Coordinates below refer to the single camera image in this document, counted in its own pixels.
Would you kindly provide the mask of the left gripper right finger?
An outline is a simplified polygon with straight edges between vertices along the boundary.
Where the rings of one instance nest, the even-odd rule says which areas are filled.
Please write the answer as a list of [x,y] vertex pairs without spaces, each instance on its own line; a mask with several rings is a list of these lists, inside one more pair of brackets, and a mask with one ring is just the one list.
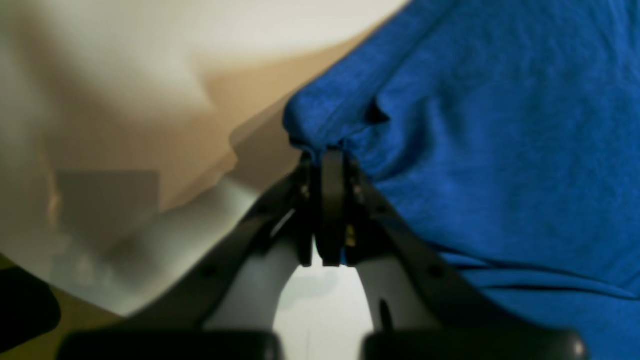
[[322,260],[356,269],[374,330],[362,360],[587,360],[573,330],[496,305],[419,239],[357,161],[322,158]]

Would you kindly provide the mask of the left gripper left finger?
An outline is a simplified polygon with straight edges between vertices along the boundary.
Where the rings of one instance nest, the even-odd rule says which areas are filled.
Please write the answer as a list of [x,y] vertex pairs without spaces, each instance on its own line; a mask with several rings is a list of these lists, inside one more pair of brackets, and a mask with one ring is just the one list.
[[130,319],[66,338],[60,360],[284,360],[279,300],[313,263],[313,159],[268,189],[174,287]]

